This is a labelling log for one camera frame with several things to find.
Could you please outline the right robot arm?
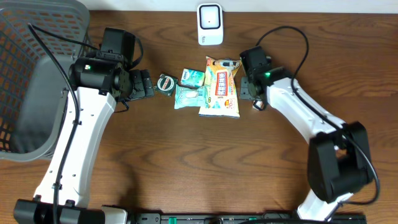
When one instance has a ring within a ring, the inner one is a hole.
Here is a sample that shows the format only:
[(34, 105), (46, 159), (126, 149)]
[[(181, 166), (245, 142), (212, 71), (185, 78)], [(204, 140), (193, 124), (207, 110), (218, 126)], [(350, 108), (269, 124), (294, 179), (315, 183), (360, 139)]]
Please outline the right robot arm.
[(321, 107), (292, 72), (273, 66), (260, 46), (239, 56), (250, 96), (284, 115), (308, 143), (310, 191), (296, 210), (298, 218), (331, 220), (339, 205), (373, 181), (366, 129)]

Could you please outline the large beige snack bag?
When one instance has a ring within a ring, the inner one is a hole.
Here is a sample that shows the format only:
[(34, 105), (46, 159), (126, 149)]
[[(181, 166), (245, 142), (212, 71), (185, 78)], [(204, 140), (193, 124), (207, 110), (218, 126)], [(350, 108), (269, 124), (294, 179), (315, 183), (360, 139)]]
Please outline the large beige snack bag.
[(241, 67), (240, 60), (206, 57), (205, 82), (207, 93), (200, 116), (226, 116), (239, 118), (235, 75)]

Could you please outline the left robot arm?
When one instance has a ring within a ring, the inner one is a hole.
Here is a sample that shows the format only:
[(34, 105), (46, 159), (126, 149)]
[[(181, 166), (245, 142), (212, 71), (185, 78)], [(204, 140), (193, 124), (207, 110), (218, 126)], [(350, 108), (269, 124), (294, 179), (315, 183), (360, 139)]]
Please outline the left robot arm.
[(67, 86), (65, 117), (49, 168), (31, 200), (14, 207), (18, 223), (128, 223), (112, 205), (90, 210), (90, 182), (104, 129), (116, 105), (151, 97), (149, 72), (138, 70), (132, 33), (106, 28), (99, 47), (61, 70)]

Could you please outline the dark green round-label pack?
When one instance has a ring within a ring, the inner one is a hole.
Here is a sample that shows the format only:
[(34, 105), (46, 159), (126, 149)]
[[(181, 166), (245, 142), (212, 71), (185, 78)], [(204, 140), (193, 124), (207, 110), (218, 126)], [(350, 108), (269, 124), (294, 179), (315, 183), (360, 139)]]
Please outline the dark green round-label pack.
[(154, 86), (154, 90), (158, 91), (159, 93), (165, 96), (171, 97), (177, 84), (178, 84), (177, 78), (162, 73), (156, 85)]

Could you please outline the teal white tissue pack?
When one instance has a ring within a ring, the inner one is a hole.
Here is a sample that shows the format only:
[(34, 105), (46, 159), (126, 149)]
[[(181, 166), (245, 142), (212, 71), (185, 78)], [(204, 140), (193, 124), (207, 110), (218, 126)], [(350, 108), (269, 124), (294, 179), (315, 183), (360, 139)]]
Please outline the teal white tissue pack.
[(197, 70), (184, 68), (180, 83), (183, 86), (199, 88), (203, 86), (205, 81), (205, 73)]

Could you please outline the mint green wipes pack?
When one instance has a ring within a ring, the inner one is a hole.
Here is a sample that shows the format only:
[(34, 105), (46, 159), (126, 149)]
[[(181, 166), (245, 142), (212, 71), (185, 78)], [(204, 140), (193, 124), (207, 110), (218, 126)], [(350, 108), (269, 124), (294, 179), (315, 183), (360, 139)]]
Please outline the mint green wipes pack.
[(202, 107), (206, 106), (207, 87), (201, 86), (197, 89), (191, 89), (183, 86), (176, 86), (174, 108), (184, 107)]

